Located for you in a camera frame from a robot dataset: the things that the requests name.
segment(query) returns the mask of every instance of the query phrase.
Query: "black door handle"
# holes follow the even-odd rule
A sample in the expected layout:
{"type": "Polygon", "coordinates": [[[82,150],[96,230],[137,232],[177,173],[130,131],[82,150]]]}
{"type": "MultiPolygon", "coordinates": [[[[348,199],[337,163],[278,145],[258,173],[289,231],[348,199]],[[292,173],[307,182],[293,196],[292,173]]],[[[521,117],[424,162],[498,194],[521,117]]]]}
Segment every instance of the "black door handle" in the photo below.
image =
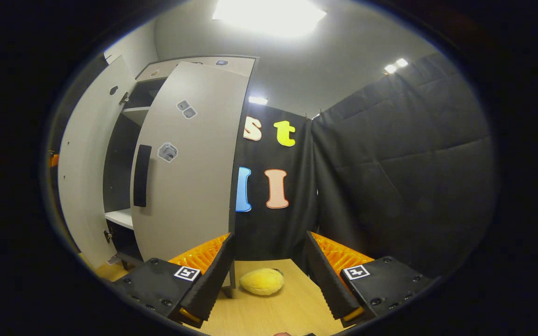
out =
{"type": "Polygon", "coordinates": [[[149,174],[149,158],[151,157],[151,146],[140,145],[136,155],[136,167],[134,167],[134,185],[132,196],[134,206],[145,208],[147,206],[147,176],[149,174]]]}

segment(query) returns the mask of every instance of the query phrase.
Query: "white shelf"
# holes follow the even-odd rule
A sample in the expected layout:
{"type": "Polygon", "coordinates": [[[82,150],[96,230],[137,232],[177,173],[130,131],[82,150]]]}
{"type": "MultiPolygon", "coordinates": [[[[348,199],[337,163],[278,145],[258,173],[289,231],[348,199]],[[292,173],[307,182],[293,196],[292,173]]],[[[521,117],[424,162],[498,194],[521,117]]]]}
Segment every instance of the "white shelf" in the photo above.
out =
{"type": "Polygon", "coordinates": [[[140,108],[125,108],[122,109],[121,112],[123,115],[128,117],[128,119],[142,126],[142,124],[145,122],[145,117],[149,112],[149,108],[151,108],[151,106],[143,106],[140,108]]]}
{"type": "Polygon", "coordinates": [[[121,225],[122,227],[134,230],[134,227],[132,226],[132,209],[106,212],[105,218],[109,219],[113,223],[121,225]]]}

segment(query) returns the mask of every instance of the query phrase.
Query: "wooden table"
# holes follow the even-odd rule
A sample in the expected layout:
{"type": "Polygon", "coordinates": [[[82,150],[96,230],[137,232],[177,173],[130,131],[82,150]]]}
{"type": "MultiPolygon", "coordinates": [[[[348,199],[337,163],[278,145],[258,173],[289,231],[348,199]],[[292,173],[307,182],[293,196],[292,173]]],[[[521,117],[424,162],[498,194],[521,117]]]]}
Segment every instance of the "wooden table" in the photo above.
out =
{"type": "Polygon", "coordinates": [[[344,330],[333,319],[321,291],[291,259],[236,261],[233,298],[220,293],[208,321],[200,329],[212,336],[292,336],[314,333],[328,336],[344,330]],[[275,294],[259,296],[245,291],[238,281],[242,274],[259,268],[283,272],[284,285],[275,294]]]}

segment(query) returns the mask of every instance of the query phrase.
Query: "ceiling light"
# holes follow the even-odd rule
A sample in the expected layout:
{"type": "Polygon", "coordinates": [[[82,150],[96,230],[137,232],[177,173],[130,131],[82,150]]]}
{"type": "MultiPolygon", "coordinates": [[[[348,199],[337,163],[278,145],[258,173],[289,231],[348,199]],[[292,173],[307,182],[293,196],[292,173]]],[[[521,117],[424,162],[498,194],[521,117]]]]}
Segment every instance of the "ceiling light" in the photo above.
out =
{"type": "Polygon", "coordinates": [[[389,64],[385,67],[385,71],[387,71],[390,74],[393,74],[396,71],[396,66],[394,64],[389,64]]]}
{"type": "Polygon", "coordinates": [[[267,102],[269,102],[269,99],[261,97],[248,97],[248,102],[251,102],[253,104],[266,105],[267,102]]]}
{"type": "Polygon", "coordinates": [[[291,37],[311,32],[325,14],[307,0],[219,0],[213,19],[291,37]]]}
{"type": "Polygon", "coordinates": [[[405,59],[399,59],[399,60],[396,61],[396,64],[398,66],[406,66],[406,65],[408,65],[408,62],[405,59]]]}

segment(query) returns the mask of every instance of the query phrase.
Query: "open cabinet door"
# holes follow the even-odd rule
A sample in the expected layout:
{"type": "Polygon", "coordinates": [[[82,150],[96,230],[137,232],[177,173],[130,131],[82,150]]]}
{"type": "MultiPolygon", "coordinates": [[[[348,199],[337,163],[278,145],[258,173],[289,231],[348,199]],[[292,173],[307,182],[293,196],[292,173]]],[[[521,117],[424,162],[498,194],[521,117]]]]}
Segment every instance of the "open cabinet door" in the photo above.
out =
{"type": "Polygon", "coordinates": [[[229,232],[235,141],[248,75],[179,62],[142,125],[131,207],[144,260],[169,260],[229,232]]]}
{"type": "Polygon", "coordinates": [[[109,230],[103,208],[103,167],[122,110],[120,101],[135,83],[124,58],[115,59],[84,92],[62,138],[58,164],[62,212],[74,242],[95,268],[117,253],[103,233],[109,230]]]}

